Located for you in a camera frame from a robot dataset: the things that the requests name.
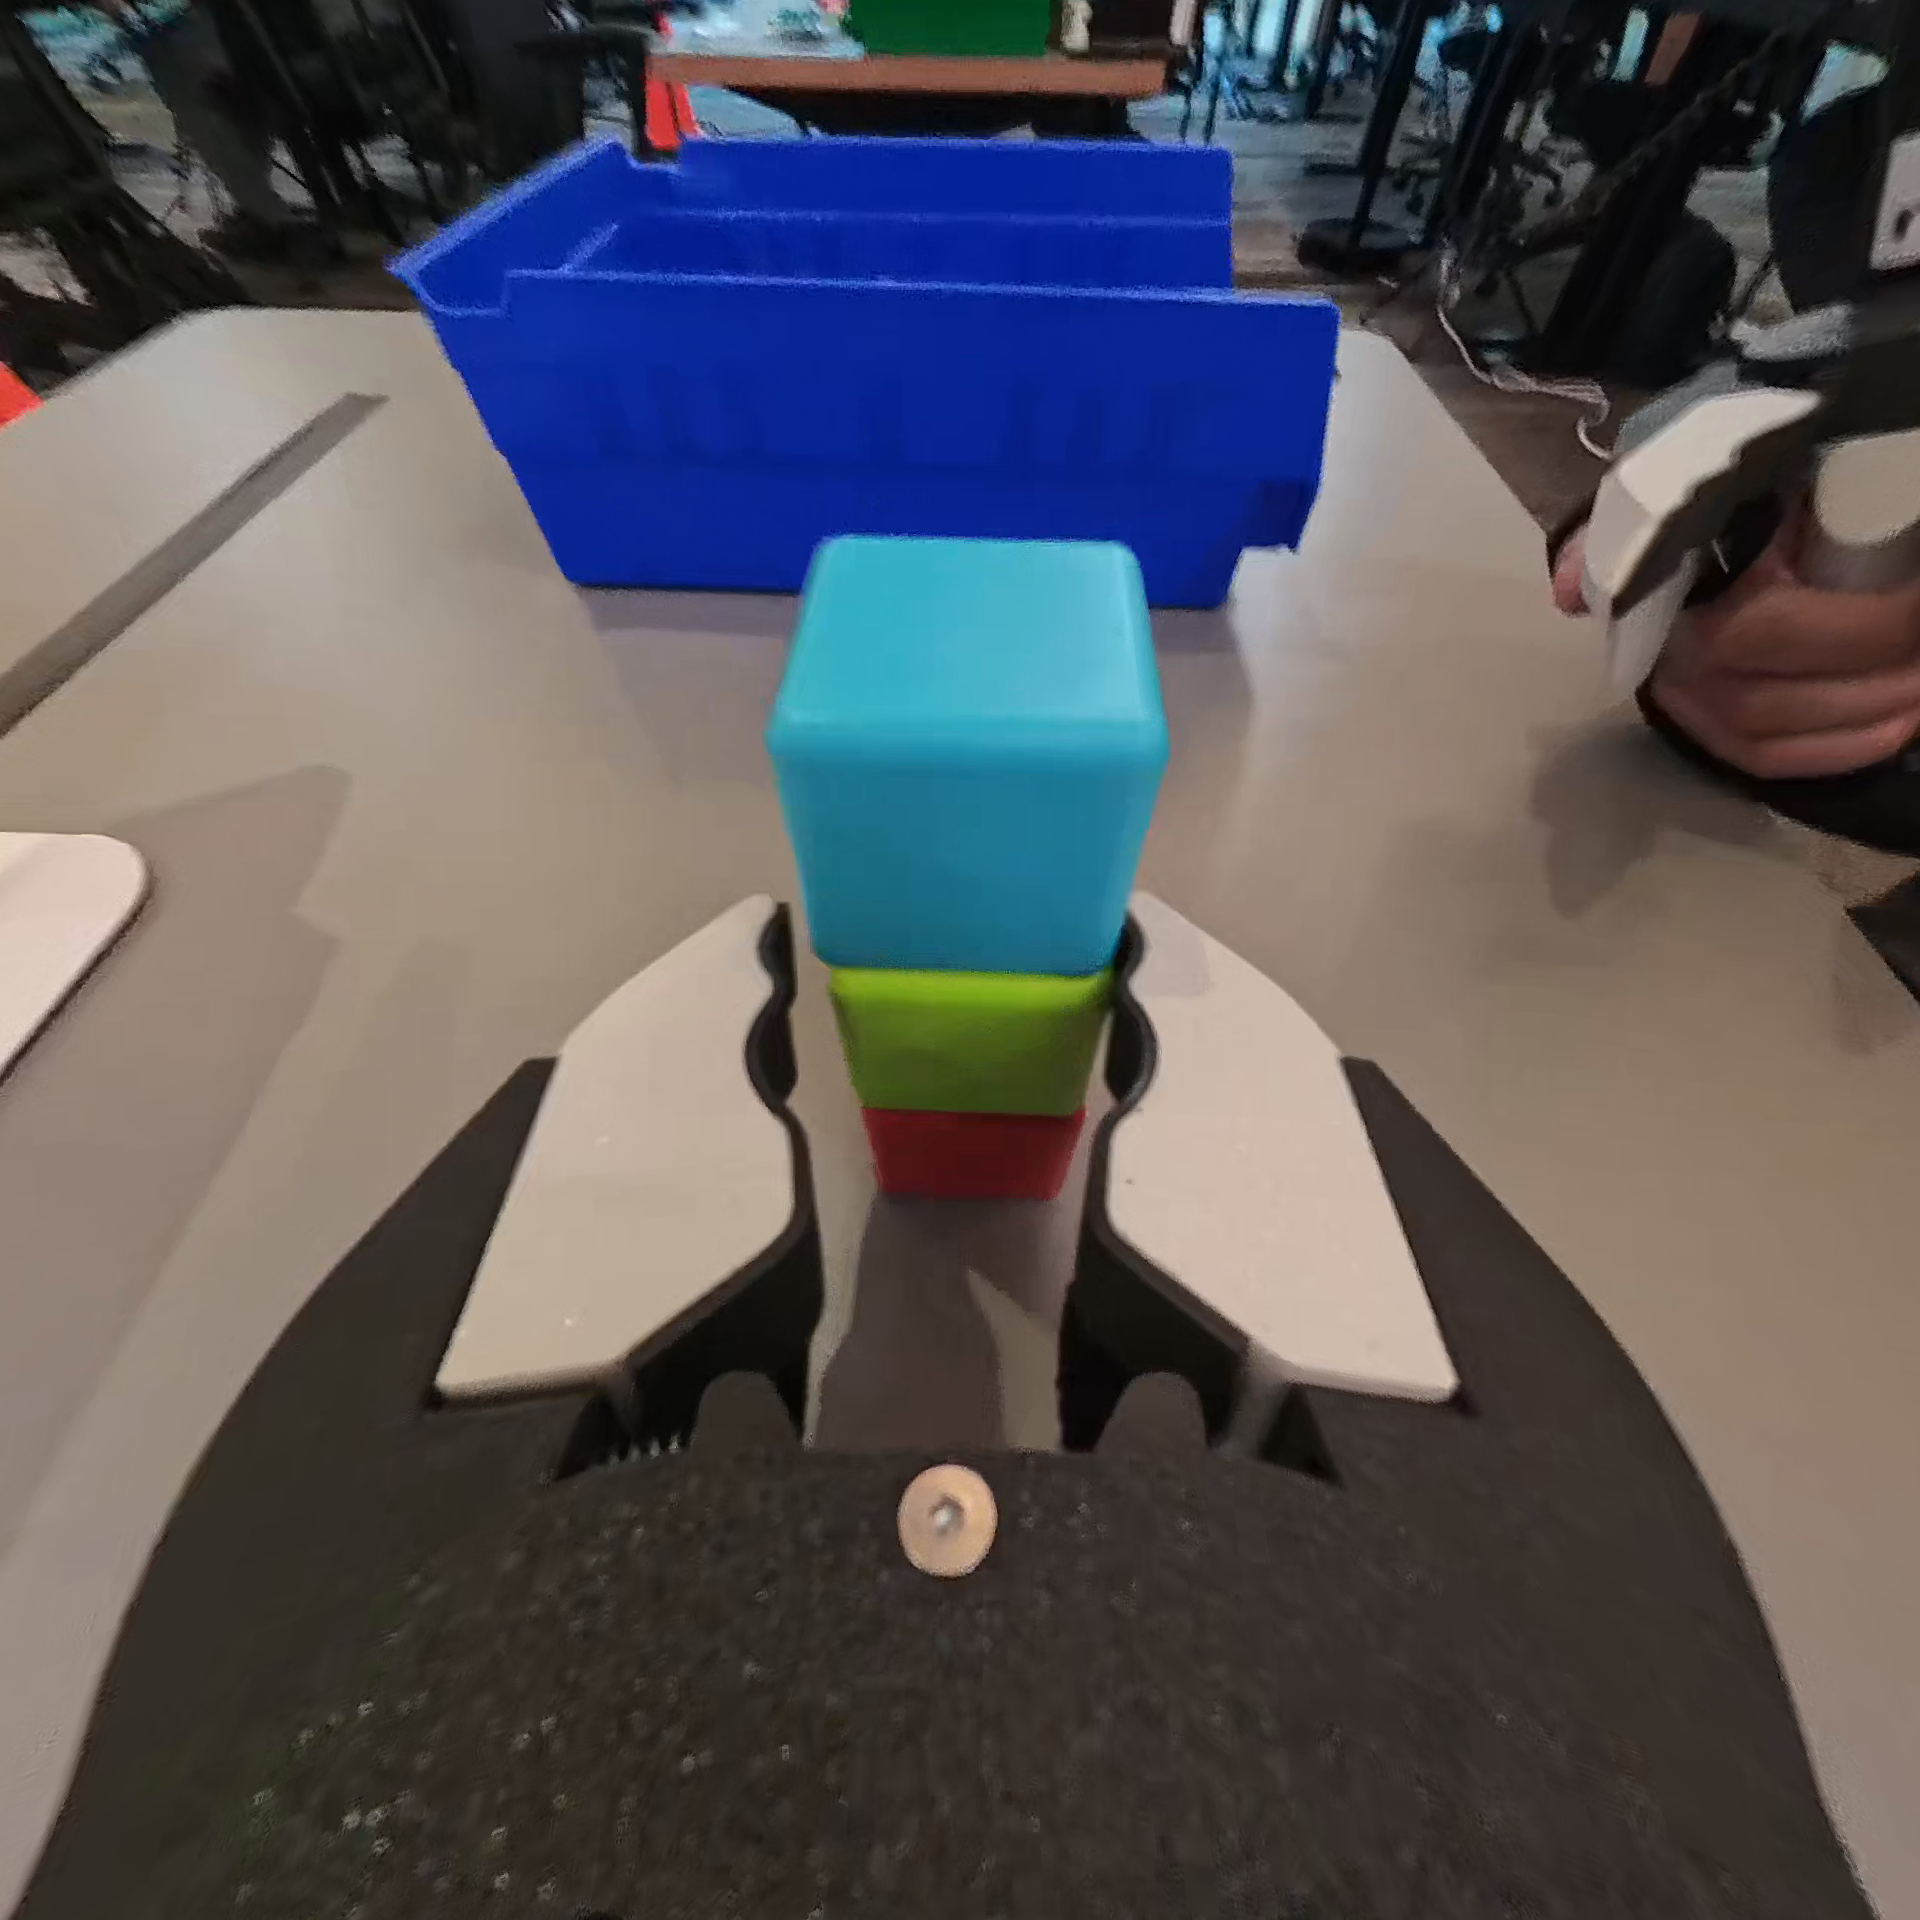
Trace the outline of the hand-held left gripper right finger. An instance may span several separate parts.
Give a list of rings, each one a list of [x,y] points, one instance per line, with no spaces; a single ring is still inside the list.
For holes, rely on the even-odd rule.
[[[1066,1450],[1092,1450],[1145,1377],[1187,1386],[1215,1444],[1251,1379],[1457,1397],[1348,1059],[1153,894],[1116,955],[1105,1076],[1063,1295]]]

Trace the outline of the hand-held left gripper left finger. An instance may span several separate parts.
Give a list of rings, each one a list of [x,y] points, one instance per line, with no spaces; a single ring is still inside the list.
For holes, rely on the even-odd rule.
[[[748,895],[560,1045],[436,1371],[444,1401],[809,1386],[825,1305],[791,914]]]

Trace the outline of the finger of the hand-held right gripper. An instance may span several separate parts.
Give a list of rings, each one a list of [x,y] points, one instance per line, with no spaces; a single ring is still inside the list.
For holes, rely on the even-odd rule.
[[[1857,302],[1831,302],[1759,325],[1743,319],[1734,346],[1745,373],[1817,373],[1831,369],[1857,342]]]
[[[1799,474],[1825,404],[1814,389],[1710,396],[1604,474],[1587,518],[1579,583],[1603,627],[1616,697],[1634,692],[1658,665],[1734,517]]]

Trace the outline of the red cube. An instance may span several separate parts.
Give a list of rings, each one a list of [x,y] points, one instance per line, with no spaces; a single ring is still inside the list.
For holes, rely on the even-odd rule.
[[[875,1187],[943,1203],[1050,1203],[1067,1181],[1087,1110],[1066,1115],[862,1109]]]

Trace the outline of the green cube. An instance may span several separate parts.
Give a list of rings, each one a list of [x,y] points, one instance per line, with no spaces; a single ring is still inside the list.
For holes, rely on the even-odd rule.
[[[831,966],[860,1106],[1066,1117],[1087,1105],[1113,966],[1083,975]]]

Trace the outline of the light blue cube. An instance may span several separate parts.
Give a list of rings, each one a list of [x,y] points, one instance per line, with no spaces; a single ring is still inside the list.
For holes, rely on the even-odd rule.
[[[822,543],[767,750],[833,969],[1103,972],[1169,766],[1137,553]]]

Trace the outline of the blue plastic bin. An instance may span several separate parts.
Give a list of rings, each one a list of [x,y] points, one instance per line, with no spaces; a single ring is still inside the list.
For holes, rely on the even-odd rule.
[[[978,538],[1126,543],[1153,607],[1219,607],[1322,487],[1338,306],[1234,285],[1223,150],[609,135],[391,275],[579,588]]]

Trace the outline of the grey desk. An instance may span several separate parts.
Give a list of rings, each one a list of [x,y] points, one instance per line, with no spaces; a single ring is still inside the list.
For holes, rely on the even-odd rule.
[[[1710,1483],[1915,1916],[1915,1004],[1600,694],[1540,532],[1348,334],[1304,549],[1158,620],[1144,885],[1379,1062]],[[278,1335],[523,1060],[743,895],[793,607],[576,593],[424,322],[182,322],[6,433],[6,828],[152,899],[6,1082],[6,1913]]]

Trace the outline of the person's right hand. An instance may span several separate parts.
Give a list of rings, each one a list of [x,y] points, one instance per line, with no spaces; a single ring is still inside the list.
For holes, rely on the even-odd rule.
[[[1675,620],[1640,686],[1649,715],[1745,778],[1846,778],[1915,745],[1918,583],[1814,585],[1796,571],[1804,543],[1794,515]]]

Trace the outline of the wooden board document stand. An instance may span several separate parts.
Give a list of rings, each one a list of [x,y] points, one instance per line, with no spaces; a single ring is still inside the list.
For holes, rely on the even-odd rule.
[[[3,831],[3,1074],[9,1074],[152,895],[130,843]]]

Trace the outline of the green plastic crate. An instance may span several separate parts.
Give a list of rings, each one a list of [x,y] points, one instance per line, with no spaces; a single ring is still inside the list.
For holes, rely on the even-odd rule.
[[[870,58],[1039,60],[1050,49],[1054,5],[1039,3],[847,3],[843,31]]]

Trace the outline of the wooden work table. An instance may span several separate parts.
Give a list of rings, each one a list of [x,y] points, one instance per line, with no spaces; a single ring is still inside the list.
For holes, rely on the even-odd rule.
[[[740,46],[706,52],[654,43],[652,77],[722,90],[770,108],[807,130],[918,130],[1028,109],[1131,105],[1159,99],[1177,65],[1171,42],[1099,46],[1091,55],[870,55],[858,46],[799,50]]]

